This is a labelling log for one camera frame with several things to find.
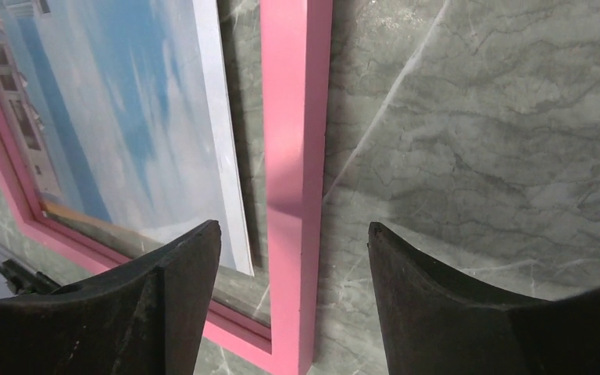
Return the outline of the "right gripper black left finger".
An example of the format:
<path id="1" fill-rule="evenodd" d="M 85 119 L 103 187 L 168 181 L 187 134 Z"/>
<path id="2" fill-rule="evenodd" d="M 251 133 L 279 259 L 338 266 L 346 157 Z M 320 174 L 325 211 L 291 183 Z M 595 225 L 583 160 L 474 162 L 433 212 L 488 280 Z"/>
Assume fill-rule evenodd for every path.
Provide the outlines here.
<path id="1" fill-rule="evenodd" d="M 220 260 L 208 220 L 46 295 L 0 299 L 0 374 L 191 374 Z"/>

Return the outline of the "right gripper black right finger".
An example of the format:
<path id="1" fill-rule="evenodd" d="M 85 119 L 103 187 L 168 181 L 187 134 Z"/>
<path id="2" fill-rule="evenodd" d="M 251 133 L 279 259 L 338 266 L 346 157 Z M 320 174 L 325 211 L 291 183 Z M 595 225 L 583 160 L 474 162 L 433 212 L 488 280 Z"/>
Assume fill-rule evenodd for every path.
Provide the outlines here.
<path id="1" fill-rule="evenodd" d="M 507 291 L 369 226 L 391 374 L 600 374 L 600 287 L 555 301 Z"/>

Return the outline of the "building and sky photo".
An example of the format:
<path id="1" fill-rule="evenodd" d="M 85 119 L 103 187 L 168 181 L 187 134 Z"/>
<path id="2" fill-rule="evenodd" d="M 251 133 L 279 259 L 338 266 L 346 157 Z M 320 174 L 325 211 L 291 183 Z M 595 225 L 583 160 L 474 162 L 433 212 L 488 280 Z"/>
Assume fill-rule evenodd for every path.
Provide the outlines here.
<path id="1" fill-rule="evenodd" d="M 252 275 L 214 1 L 0 1 L 0 107 L 42 216 L 136 259 L 206 220 Z M 48 199 L 149 242 L 94 240 Z"/>

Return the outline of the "pink picture frame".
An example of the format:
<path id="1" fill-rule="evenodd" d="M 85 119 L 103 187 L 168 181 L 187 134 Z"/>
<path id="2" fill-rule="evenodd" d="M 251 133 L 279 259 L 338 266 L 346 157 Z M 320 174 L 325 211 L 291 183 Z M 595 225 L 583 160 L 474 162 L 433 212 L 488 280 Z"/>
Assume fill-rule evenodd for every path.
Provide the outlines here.
<path id="1" fill-rule="evenodd" d="M 272 374 L 313 364 L 332 24 L 330 1 L 262 1 L 262 107 L 271 325 L 213 302 L 204 335 Z M 101 273 L 125 258 L 45 219 L 0 107 L 0 188 L 20 230 Z"/>

